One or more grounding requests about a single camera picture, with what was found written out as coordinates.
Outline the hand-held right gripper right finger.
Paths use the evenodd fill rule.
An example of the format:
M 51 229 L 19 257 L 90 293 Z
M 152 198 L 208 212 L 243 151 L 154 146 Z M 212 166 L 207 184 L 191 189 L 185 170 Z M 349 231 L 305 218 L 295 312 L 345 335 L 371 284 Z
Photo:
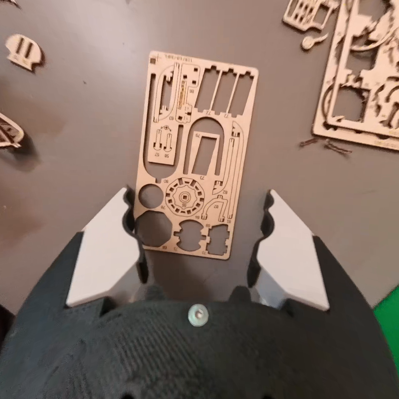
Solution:
M 328 311 L 330 303 L 314 243 L 314 235 L 290 206 L 271 189 L 247 269 L 247 284 L 259 303 L 280 309 L 288 300 Z

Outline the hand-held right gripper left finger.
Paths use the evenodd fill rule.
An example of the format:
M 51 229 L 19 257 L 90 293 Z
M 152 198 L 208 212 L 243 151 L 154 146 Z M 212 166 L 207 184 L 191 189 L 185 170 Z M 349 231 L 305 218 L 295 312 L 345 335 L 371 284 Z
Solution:
M 83 228 L 66 305 L 77 307 L 100 298 L 132 303 L 147 283 L 148 267 L 134 234 L 134 193 L 121 188 Z

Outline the narrow wooden puzzle sheet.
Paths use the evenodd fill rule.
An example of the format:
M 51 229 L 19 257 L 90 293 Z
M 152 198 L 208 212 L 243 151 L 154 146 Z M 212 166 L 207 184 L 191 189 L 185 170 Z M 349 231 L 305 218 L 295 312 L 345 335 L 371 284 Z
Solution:
M 210 61 L 173 53 L 149 53 L 142 138 L 134 200 L 134 219 L 148 212 L 162 214 L 171 223 L 170 237 L 162 244 L 149 245 L 147 250 L 172 252 L 203 258 L 227 260 L 230 257 L 235 219 L 252 111 L 255 102 L 259 71 L 255 67 Z M 205 72 L 212 68 L 218 72 L 209 106 L 199 111 L 197 98 Z M 234 82 L 224 111 L 217 113 L 214 102 L 222 77 L 232 73 Z M 240 78 L 248 76 L 251 82 L 241 113 L 231 112 L 232 101 L 238 98 Z M 164 86 L 171 83 L 169 104 L 162 104 Z M 195 131 L 198 121 L 210 120 L 223 130 L 222 137 L 210 132 Z M 194 173 L 198 151 L 203 139 L 215 140 L 210 165 L 206 174 Z M 149 164 L 172 166 L 169 176 L 157 181 L 148 171 Z M 155 207 L 139 199 L 143 187 L 153 185 L 161 190 L 162 202 Z M 199 248 L 184 250 L 178 235 L 182 223 L 192 221 L 202 226 Z M 227 228 L 222 254 L 211 254 L 211 230 L 217 226 Z

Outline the grey desk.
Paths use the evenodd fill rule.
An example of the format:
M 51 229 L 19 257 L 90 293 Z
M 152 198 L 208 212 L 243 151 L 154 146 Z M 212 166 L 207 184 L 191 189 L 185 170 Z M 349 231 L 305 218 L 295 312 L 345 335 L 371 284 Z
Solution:
M 1 3 L 1 112 L 27 133 L 1 151 L 1 304 L 17 313 L 73 235 L 135 187 L 148 56 L 162 51 L 256 67 L 259 80 L 229 260 L 147 252 L 176 300 L 226 300 L 246 283 L 274 189 L 322 238 L 374 306 L 398 285 L 398 152 L 311 137 L 327 40 L 309 53 L 282 23 L 288 1 Z M 7 59 L 20 33 L 42 50 L 28 71 Z

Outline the green sheet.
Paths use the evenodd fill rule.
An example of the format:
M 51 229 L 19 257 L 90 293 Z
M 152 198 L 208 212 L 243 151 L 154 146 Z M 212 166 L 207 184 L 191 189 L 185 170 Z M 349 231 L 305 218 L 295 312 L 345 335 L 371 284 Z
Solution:
M 374 308 L 384 335 L 388 340 L 398 341 L 399 335 L 399 286 L 396 286 Z

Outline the dark wooden splinters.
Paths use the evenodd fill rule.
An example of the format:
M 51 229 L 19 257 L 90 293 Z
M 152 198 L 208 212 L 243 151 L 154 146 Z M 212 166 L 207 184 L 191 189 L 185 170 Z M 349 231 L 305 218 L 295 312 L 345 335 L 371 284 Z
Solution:
M 330 139 L 311 138 L 311 139 L 299 142 L 298 147 L 304 148 L 304 147 L 307 147 L 309 145 L 316 144 L 316 143 L 320 143 L 324 149 L 334 151 L 343 156 L 348 156 L 348 155 L 352 154 L 352 150 L 339 147 L 337 144 L 333 143 Z

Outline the pointed engraved wooden piece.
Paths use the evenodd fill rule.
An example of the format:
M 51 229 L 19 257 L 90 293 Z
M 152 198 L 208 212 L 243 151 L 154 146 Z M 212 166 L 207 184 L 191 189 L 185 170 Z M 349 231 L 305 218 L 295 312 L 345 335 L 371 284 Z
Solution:
M 25 132 L 16 122 L 0 114 L 0 147 L 21 148 Z

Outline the large wooden puzzle sheet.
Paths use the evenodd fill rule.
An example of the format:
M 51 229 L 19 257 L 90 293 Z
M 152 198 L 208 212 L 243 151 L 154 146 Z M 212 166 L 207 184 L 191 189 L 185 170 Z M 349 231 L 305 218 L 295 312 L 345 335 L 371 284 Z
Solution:
M 398 151 L 398 1 L 379 19 L 342 1 L 321 89 L 315 136 Z M 335 112 L 342 89 L 360 96 L 355 121 Z

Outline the slotted rounded wooden piece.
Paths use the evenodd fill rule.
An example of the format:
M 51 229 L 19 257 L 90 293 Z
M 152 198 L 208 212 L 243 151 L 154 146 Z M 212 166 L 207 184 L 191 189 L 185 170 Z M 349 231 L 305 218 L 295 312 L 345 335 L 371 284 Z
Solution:
M 42 62 L 42 50 L 32 39 L 15 33 L 9 36 L 5 43 L 9 51 L 7 59 L 12 63 L 33 72 L 33 67 Z

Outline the small curved wooden piece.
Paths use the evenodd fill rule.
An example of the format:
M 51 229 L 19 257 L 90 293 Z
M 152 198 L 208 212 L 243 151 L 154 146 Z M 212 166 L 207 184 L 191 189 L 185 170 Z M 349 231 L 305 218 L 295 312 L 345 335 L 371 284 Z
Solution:
M 329 33 L 326 34 L 319 34 L 317 36 L 315 35 L 307 35 L 302 39 L 302 42 L 300 44 L 300 47 L 302 49 L 302 51 L 304 52 L 308 52 L 310 51 L 314 46 L 322 43 L 323 41 L 325 41 L 327 39 L 327 37 L 329 36 Z

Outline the wooden puzzle sheet fragment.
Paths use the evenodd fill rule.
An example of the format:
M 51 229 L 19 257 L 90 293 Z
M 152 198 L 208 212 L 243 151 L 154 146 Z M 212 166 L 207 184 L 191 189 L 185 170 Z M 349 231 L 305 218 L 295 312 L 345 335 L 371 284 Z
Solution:
M 302 32 L 309 29 L 322 31 L 338 6 L 339 2 L 334 0 L 290 0 L 282 21 Z M 322 22 L 317 22 L 316 16 L 320 9 L 324 9 L 326 14 Z

